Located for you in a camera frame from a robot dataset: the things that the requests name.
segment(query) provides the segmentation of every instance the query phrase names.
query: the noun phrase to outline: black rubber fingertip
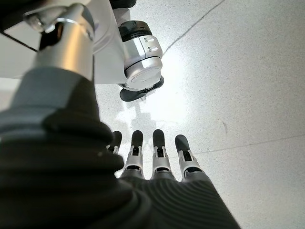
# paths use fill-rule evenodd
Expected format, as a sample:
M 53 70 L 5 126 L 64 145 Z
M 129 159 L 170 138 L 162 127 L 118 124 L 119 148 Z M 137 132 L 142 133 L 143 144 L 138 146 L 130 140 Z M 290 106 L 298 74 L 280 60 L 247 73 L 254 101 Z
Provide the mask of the black rubber fingertip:
M 177 152 L 179 152 L 180 150 L 187 151 L 190 149 L 189 142 L 187 141 L 184 135 L 177 135 L 177 137 L 175 138 L 175 144 Z
M 143 133 L 140 130 L 134 131 L 132 134 L 132 146 L 138 147 L 143 144 Z
M 165 146 L 165 138 L 164 133 L 162 130 L 155 130 L 152 134 L 152 141 L 153 141 L 153 147 L 160 147 Z
M 111 145 L 118 146 L 118 148 L 120 148 L 122 142 L 122 133 L 120 131 L 114 131 L 112 135 L 113 141 Z

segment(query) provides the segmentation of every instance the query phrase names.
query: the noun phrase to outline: speckled floor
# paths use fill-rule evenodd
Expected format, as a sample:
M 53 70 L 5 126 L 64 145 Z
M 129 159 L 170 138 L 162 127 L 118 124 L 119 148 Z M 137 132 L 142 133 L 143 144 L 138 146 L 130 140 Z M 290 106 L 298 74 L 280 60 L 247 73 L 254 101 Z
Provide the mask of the speckled floor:
M 131 19 L 167 50 L 165 83 L 131 103 L 116 85 L 96 86 L 101 120 L 123 134 L 120 154 L 141 130 L 150 178 L 160 128 L 180 179 L 174 138 L 184 134 L 242 228 L 304 228 L 304 12 L 303 0 L 138 0 Z

